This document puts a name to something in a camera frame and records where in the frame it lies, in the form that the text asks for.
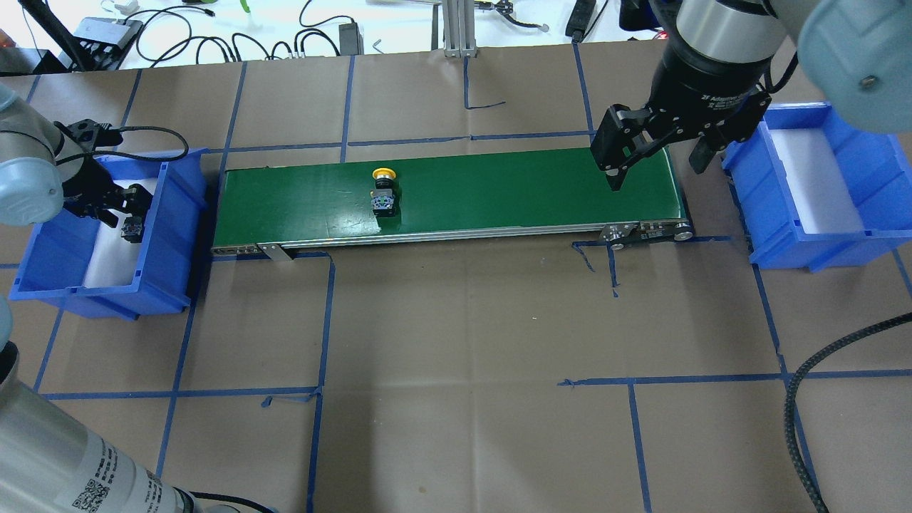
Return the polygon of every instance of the label sticker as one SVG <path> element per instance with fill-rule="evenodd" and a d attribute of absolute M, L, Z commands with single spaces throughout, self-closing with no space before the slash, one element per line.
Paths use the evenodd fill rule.
<path fill-rule="evenodd" d="M 86 448 L 76 472 L 55 504 L 74 513 L 172 513 L 174 490 L 97 434 L 86 431 Z"/>

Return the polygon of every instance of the green conveyor belt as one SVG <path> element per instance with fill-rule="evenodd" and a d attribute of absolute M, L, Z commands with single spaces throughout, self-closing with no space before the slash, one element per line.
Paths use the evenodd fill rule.
<path fill-rule="evenodd" d="M 371 211 L 378 167 L 398 174 L 397 217 Z M 633 168 L 616 193 L 587 148 L 243 169 L 225 176 L 213 250 L 573 232 L 686 218 L 665 152 Z"/>

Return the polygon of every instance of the power adapter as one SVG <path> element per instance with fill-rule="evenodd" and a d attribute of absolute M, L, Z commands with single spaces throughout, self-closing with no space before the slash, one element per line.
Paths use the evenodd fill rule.
<path fill-rule="evenodd" d="M 339 26 L 339 55 L 364 55 L 364 37 L 357 23 Z"/>
<path fill-rule="evenodd" d="M 579 43 L 586 35 L 589 29 L 589 20 L 592 19 L 592 13 L 596 10 L 596 0 L 576 0 L 573 6 L 573 12 L 570 13 L 570 19 L 567 20 L 567 28 L 564 35 L 572 37 L 574 43 Z"/>

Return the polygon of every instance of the blue plastic bin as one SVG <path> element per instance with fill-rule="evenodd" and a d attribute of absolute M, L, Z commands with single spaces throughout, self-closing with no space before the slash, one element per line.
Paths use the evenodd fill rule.
<path fill-rule="evenodd" d="M 68 212 L 36 225 L 9 298 L 38 299 L 86 318 L 178 313 L 190 305 L 187 280 L 206 183 L 194 150 L 177 162 L 100 157 L 114 180 L 158 177 L 133 281 L 127 286 L 86 288 L 84 276 L 99 221 Z"/>
<path fill-rule="evenodd" d="M 820 129 L 863 229 L 806 233 L 770 130 Z M 862 266 L 912 240 L 912 170 L 895 135 L 859 131 L 828 103 L 773 105 L 754 135 L 729 146 L 731 172 L 762 268 Z"/>

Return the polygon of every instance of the metal bracket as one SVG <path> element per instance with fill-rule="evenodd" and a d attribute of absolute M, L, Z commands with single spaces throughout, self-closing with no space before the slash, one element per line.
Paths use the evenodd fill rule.
<path fill-rule="evenodd" d="M 258 244 L 258 246 L 260 246 L 260 250 L 266 253 L 266 256 L 274 262 L 288 262 L 292 259 L 291 255 L 278 244 Z"/>
<path fill-rule="evenodd" d="M 443 55 L 475 57 L 475 3 L 472 0 L 442 0 Z"/>
<path fill-rule="evenodd" d="M 612 223 L 605 225 L 599 236 L 615 251 L 631 244 L 652 244 L 671 240 L 682 242 L 691 237 L 693 237 L 693 228 L 690 227 L 690 221 L 687 219 Z"/>

